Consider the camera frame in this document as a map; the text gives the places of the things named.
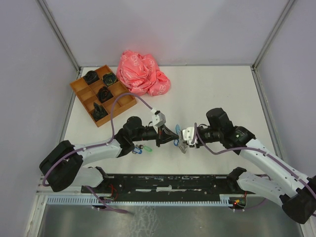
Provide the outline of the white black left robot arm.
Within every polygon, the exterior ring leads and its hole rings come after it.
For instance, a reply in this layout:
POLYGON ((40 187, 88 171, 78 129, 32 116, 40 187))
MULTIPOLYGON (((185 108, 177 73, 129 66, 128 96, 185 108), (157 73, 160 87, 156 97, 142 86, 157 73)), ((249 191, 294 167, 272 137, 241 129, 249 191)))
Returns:
POLYGON ((123 157, 135 149, 135 142, 151 141, 156 146, 178 139, 179 136, 164 124, 156 127, 151 122, 143 126, 139 117, 127 119, 123 127, 110 139, 92 144, 73 145, 70 141, 60 142, 40 163, 44 175, 42 185, 60 192, 71 185, 90 186, 103 193, 109 188, 105 172, 98 167, 86 165, 108 158, 123 157))

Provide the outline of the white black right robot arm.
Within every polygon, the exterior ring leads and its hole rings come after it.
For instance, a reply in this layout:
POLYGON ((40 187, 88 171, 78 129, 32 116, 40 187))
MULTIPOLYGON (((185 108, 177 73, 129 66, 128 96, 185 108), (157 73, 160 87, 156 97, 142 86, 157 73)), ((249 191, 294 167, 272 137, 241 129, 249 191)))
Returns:
POLYGON ((270 152, 256 136, 242 126, 234 126, 222 108, 206 113, 209 125, 194 126, 197 146, 219 142, 223 151, 211 153, 220 155, 235 152, 260 168, 269 178, 257 177, 244 168, 237 167, 226 181, 232 193, 240 190, 258 194, 279 205, 293 221, 305 224, 316 214, 316 178, 293 168, 270 152))

